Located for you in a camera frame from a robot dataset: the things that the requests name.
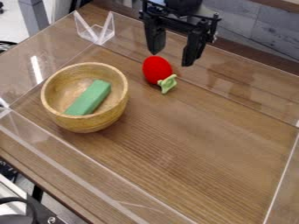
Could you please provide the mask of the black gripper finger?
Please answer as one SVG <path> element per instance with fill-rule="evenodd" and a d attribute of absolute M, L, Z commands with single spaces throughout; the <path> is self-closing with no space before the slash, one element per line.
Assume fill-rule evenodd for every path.
<path fill-rule="evenodd" d="M 188 33 L 186 45 L 182 48 L 181 65 L 189 67 L 201 56 L 205 46 L 205 34 L 201 29 L 193 29 Z"/>
<path fill-rule="evenodd" d="M 156 55 L 164 49 L 165 29 L 153 18 L 148 18 L 144 21 L 144 35 L 148 51 L 152 55 Z"/>

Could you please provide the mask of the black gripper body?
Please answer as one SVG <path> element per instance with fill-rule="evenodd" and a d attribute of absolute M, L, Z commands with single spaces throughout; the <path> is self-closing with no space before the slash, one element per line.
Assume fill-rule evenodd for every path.
<path fill-rule="evenodd" d="M 178 33 L 202 26 L 206 42 L 212 43 L 217 35 L 220 14 L 204 5 L 204 0 L 141 0 L 140 19 L 157 20 L 166 30 Z"/>

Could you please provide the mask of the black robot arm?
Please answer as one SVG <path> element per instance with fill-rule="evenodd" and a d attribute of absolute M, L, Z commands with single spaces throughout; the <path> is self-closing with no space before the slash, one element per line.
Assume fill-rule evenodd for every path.
<path fill-rule="evenodd" d="M 202 0 L 141 0 L 138 17 L 152 55 L 165 47 L 166 30 L 186 36 L 181 66 L 189 67 L 201 57 L 205 45 L 216 40 L 220 14 L 204 7 Z"/>

